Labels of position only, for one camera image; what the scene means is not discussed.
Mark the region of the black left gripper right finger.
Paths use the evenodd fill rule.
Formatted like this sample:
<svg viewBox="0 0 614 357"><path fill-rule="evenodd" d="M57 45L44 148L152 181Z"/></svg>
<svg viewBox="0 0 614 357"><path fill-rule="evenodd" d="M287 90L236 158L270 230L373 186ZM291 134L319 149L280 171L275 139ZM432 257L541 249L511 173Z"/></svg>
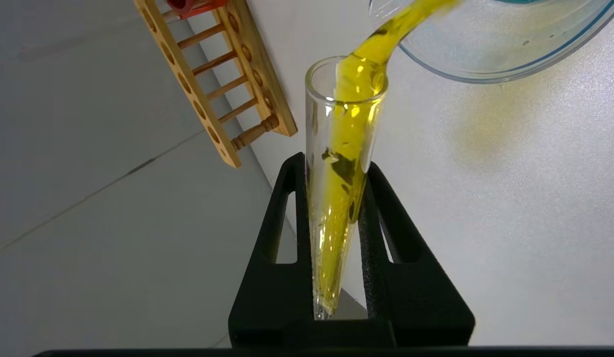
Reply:
<svg viewBox="0 0 614 357"><path fill-rule="evenodd" d="M467 346L475 328L472 310L375 163L359 235L369 319L388 322L398 346Z"/></svg>

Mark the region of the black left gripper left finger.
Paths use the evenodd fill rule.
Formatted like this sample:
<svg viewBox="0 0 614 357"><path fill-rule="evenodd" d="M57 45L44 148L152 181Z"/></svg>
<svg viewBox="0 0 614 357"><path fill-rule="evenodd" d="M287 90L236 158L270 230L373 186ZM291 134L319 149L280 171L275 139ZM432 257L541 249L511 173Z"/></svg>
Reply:
<svg viewBox="0 0 614 357"><path fill-rule="evenodd" d="M295 194L297 260L278 264L289 194ZM284 161L229 316L234 348L282 346L285 328L313 319L305 155Z"/></svg>

